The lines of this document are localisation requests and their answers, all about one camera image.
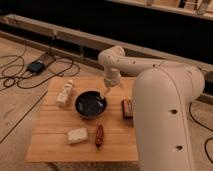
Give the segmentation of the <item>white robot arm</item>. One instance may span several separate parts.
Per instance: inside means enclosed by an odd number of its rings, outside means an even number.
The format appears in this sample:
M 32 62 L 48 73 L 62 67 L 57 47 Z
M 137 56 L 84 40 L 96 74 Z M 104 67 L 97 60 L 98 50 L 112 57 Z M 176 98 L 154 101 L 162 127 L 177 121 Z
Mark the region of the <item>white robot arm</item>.
M 204 90 L 202 72 L 185 63 L 127 57 L 120 46 L 101 51 L 98 62 L 107 87 L 119 84 L 122 72 L 135 77 L 131 101 L 140 171 L 195 171 L 187 108 Z

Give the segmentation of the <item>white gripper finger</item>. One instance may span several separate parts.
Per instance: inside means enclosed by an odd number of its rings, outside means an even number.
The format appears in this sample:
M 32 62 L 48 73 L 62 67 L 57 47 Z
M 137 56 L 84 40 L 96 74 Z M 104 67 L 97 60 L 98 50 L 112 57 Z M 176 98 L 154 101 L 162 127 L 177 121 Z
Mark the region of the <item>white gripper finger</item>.
M 110 88 L 109 88 L 109 87 L 108 87 L 108 88 L 105 88 L 103 91 L 101 91 L 101 92 L 100 92 L 100 98 L 101 98 L 101 99 L 104 99 L 105 96 L 109 93 L 109 91 L 110 91 Z

